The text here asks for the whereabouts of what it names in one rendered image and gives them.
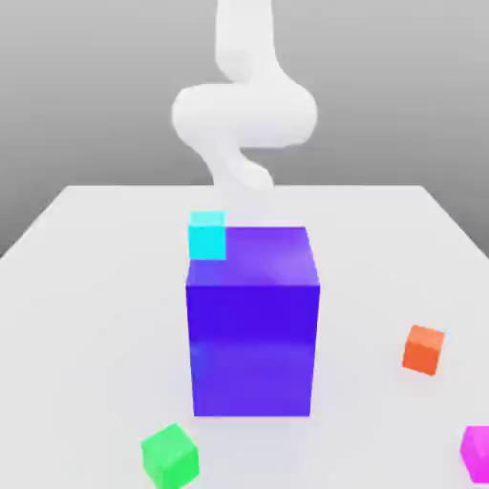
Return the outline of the small cyan cube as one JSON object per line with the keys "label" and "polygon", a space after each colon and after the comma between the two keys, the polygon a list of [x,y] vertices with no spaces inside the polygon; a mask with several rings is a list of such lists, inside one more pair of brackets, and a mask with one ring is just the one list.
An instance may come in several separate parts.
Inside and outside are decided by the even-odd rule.
{"label": "small cyan cube", "polygon": [[226,254],[225,214],[221,211],[193,211],[188,224],[191,260],[224,260]]}

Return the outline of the small magenta cube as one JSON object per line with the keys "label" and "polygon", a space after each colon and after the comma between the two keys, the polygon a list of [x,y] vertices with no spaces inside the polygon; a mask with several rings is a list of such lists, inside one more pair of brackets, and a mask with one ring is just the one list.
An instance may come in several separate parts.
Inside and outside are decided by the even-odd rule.
{"label": "small magenta cube", "polygon": [[471,481],[489,484],[489,425],[467,426],[460,454]]}

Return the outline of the large purple box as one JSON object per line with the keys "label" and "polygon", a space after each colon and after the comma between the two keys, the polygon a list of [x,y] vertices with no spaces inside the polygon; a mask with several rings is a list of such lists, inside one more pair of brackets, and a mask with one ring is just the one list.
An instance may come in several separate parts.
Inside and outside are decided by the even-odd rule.
{"label": "large purple box", "polygon": [[191,261],[194,414],[309,415],[320,290],[302,226],[229,227],[224,259]]}

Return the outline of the small orange cube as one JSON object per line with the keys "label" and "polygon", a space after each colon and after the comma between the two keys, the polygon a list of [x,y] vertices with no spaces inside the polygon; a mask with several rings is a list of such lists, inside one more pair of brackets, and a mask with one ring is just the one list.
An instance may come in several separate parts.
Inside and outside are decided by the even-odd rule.
{"label": "small orange cube", "polygon": [[402,366],[435,375],[444,339],[443,331],[412,325],[405,343]]}

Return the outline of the small green cube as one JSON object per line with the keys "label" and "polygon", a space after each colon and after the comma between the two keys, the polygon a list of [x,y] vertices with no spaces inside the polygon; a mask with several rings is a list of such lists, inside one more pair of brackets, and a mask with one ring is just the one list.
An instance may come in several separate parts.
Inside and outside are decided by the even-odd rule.
{"label": "small green cube", "polygon": [[178,423],[145,438],[141,452],[156,489],[181,489],[200,474],[198,447]]}

